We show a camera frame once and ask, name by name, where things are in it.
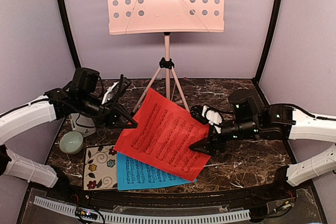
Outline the red sheet music paper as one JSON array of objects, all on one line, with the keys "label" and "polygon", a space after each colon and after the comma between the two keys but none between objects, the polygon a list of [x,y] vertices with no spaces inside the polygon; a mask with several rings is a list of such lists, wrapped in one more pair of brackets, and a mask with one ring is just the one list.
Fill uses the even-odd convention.
[{"label": "red sheet music paper", "polygon": [[190,182],[198,177],[210,156],[190,146],[208,136],[208,125],[153,89],[134,119],[138,126],[122,131],[117,152]]}]

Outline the blue sheet music paper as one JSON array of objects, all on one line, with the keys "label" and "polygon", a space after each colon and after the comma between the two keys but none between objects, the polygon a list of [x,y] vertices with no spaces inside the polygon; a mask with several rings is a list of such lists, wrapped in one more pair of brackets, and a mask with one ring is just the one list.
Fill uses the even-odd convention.
[{"label": "blue sheet music paper", "polygon": [[157,189],[191,183],[148,164],[117,153],[118,190]]}]

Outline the pink music stand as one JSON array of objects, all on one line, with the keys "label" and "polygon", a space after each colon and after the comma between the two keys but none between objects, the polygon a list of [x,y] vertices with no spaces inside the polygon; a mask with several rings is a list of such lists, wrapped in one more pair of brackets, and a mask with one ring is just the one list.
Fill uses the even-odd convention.
[{"label": "pink music stand", "polygon": [[170,57],[170,34],[175,32],[222,33],[225,0],[108,0],[109,33],[129,35],[163,33],[165,56],[152,77],[166,72],[166,97],[174,78],[184,106],[188,105]]}]

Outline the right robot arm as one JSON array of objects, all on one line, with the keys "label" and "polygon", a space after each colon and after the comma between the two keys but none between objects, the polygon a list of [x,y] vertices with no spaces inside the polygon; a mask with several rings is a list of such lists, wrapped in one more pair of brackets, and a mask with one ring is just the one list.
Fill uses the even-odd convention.
[{"label": "right robot arm", "polygon": [[[190,145],[190,150],[214,156],[224,152],[226,143],[234,140],[315,140],[335,143],[335,117],[312,114],[301,107],[277,103],[263,105],[253,89],[238,89],[228,102],[232,120],[224,120],[223,111],[208,105],[192,107],[191,116],[209,125],[208,136]],[[335,170],[335,145],[301,163],[283,166],[276,171],[268,188],[273,200],[287,193],[288,187]]]}]

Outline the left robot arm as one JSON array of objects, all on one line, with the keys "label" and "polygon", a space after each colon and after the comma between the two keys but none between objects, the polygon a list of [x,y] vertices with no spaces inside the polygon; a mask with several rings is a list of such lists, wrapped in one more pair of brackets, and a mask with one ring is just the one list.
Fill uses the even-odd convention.
[{"label": "left robot arm", "polygon": [[77,68],[65,87],[47,91],[37,99],[1,114],[1,175],[53,188],[61,200],[71,200],[74,189],[59,168],[24,158],[8,149],[5,143],[36,126],[66,117],[71,121],[71,138],[80,141],[96,131],[94,121],[109,128],[136,128],[137,122],[118,102],[130,81],[121,76],[119,81],[96,96],[94,92],[99,82],[98,71]]}]

